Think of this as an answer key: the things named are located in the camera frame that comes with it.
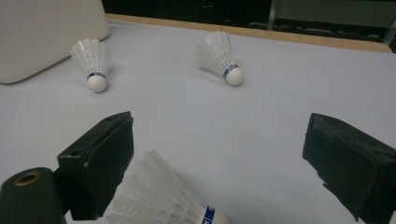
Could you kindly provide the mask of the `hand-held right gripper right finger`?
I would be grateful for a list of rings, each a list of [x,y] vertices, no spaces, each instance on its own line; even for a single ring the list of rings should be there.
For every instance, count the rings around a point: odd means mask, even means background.
[[[303,158],[355,219],[389,224],[396,211],[396,149],[340,119],[313,113]]]

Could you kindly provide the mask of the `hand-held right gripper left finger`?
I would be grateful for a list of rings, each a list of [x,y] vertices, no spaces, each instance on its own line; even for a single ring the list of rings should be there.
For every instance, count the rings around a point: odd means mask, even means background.
[[[62,208],[74,220],[102,217],[134,156],[129,111],[99,121],[57,156]]]

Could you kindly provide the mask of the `white feather shuttlecock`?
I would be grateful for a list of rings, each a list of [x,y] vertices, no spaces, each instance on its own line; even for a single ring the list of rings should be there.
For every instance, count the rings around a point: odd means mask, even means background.
[[[99,93],[106,89],[106,74],[111,62],[108,46],[97,39],[84,39],[72,46],[70,55],[81,73],[86,77],[91,91]]]
[[[231,224],[220,210],[201,203],[154,150],[134,165],[120,189],[108,224]]]
[[[244,81],[244,72],[235,62],[230,39],[221,31],[211,32],[197,44],[194,59],[200,67],[223,77],[231,86]]]

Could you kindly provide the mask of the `white plastic storage bin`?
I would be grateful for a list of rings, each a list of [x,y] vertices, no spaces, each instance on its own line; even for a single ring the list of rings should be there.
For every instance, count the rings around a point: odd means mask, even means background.
[[[101,0],[0,0],[0,84],[60,62],[79,40],[108,35]]]

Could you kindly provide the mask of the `white table sheet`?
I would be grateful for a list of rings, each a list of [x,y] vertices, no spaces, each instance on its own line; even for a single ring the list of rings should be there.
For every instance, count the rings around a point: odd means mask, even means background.
[[[314,113],[396,148],[396,55],[235,35],[245,74],[232,87],[193,59],[202,32],[112,21],[106,91],[71,61],[0,85],[0,184],[57,167],[101,119],[128,111],[134,155],[157,151],[235,224],[360,224],[302,156]]]

